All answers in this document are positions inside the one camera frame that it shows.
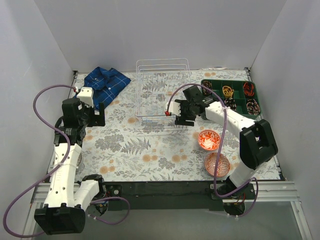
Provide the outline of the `red floral pattern bowl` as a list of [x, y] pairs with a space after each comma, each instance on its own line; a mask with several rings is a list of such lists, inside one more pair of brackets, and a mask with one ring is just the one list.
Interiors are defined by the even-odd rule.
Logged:
[[197, 140], [199, 146], [204, 150], [215, 151], [220, 146], [221, 137], [217, 132], [206, 129], [198, 134]]

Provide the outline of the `brown lattice pattern bowl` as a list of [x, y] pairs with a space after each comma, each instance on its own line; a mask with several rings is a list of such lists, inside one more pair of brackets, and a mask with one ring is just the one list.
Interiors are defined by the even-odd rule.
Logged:
[[81, 165], [82, 161], [83, 161], [83, 156], [82, 156], [82, 153], [80, 153], [78, 156], [78, 159], [77, 159], [76, 166], [79, 167]]

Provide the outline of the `white wire dish rack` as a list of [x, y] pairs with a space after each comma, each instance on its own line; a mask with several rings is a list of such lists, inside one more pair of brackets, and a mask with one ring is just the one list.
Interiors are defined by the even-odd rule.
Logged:
[[135, 116], [142, 127], [174, 127], [175, 116], [166, 116], [166, 103], [173, 92], [190, 82], [186, 58], [136, 61]]

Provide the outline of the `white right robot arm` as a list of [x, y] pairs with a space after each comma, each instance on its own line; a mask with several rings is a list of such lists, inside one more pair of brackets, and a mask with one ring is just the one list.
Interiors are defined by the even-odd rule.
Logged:
[[237, 199], [245, 192], [245, 187], [253, 181], [260, 166], [278, 153], [278, 146], [270, 123], [265, 120], [253, 120], [226, 107], [224, 101], [215, 92], [204, 96], [201, 89], [205, 86], [187, 83], [180, 86], [184, 100], [172, 96], [166, 104], [165, 115], [175, 115], [175, 124], [193, 126], [197, 116], [204, 115], [207, 120], [223, 127], [239, 140], [240, 164], [220, 187], [214, 187], [219, 198]]

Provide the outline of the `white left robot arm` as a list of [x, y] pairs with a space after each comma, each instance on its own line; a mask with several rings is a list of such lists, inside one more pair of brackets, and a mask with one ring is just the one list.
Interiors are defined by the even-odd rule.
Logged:
[[104, 115], [79, 98], [62, 102], [63, 115], [55, 127], [54, 165], [50, 188], [43, 207], [35, 210], [34, 219], [47, 235], [81, 233], [85, 227], [85, 211], [92, 200], [106, 196], [100, 174], [85, 176], [78, 190], [74, 190], [77, 162], [82, 154], [86, 127], [104, 126]]

